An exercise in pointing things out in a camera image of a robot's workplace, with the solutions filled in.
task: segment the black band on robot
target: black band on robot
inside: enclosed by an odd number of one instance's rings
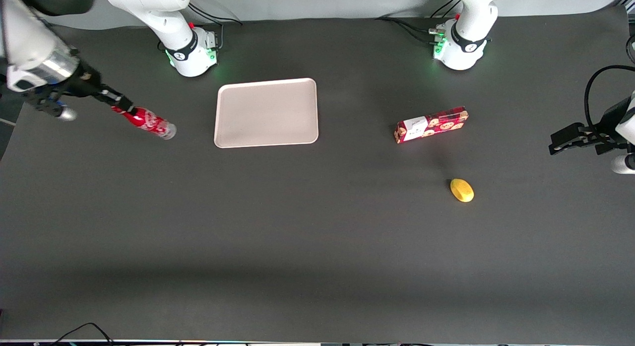
[[[635,170],[635,153],[626,155],[624,163],[626,163],[626,167],[629,169]]]
[[[450,30],[450,33],[452,35],[452,39],[454,39],[454,42],[456,42],[461,47],[461,50],[463,50],[463,52],[466,52],[466,53],[472,53],[476,51],[476,49],[481,47],[481,45],[485,43],[487,39],[487,38],[483,38],[483,39],[479,39],[478,41],[470,41],[469,39],[465,39],[459,36],[458,32],[456,31],[456,22],[454,22],[454,24],[452,25],[452,29]]]
[[[177,61],[185,61],[190,56],[190,53],[192,53],[196,49],[197,45],[198,35],[196,34],[196,32],[192,31],[192,41],[190,41],[188,45],[179,50],[170,50],[168,48],[166,48],[165,50]]]

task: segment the yellow sponge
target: yellow sponge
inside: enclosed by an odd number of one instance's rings
[[[461,202],[469,202],[474,198],[474,190],[467,181],[462,179],[453,179],[449,183],[449,189],[454,194],[454,197]]]

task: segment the gray wall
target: gray wall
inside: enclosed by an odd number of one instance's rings
[[[399,16],[429,15],[446,0],[192,0],[213,15],[234,13],[242,20],[286,20],[293,18],[367,18],[399,13]],[[499,0],[502,16],[562,15],[595,11],[615,0]],[[133,16],[97,0],[84,15],[51,18],[52,23],[84,29],[107,29],[141,25]]]

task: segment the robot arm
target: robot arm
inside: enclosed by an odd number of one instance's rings
[[[180,9],[190,0],[108,0],[145,23],[166,47],[170,64],[186,77],[199,76],[216,64],[216,36],[188,25]]]
[[[493,1],[461,0],[463,10],[459,19],[453,18],[429,31],[437,42],[434,58],[451,69],[471,68],[483,56],[486,36],[499,16]]]
[[[80,1],[82,3],[77,5],[66,0],[57,10],[49,7],[47,11],[79,13],[78,9],[86,5],[86,0]],[[48,29],[24,0],[1,2],[6,83],[9,89],[22,93],[25,102],[68,121],[74,120],[76,113],[59,100],[62,95],[92,96],[146,131],[165,139],[174,136],[174,125],[134,106],[124,95],[103,84],[100,73],[83,61],[76,49]]]
[[[611,169],[618,174],[635,174],[635,92],[630,97],[608,108],[601,120],[592,124],[588,110],[590,86],[599,73],[609,69],[635,68],[629,66],[608,66],[598,70],[589,80],[585,91],[585,116],[587,124],[573,123],[551,135],[549,153],[551,155],[574,147],[594,146],[598,155],[615,149],[625,149],[626,154],[615,157]]]

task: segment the dark gray table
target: dark gray table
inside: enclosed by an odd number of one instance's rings
[[[91,99],[68,99],[70,124],[23,109],[0,167],[2,339],[93,321],[116,339],[635,344],[635,180],[547,151],[590,75],[628,63],[626,21],[501,18],[467,72],[387,22],[248,23],[191,79],[147,29],[62,30],[179,133]],[[295,77],[317,81],[315,144],[214,146],[220,86]],[[598,80],[596,118],[633,78]],[[463,104],[464,129],[393,141]]]

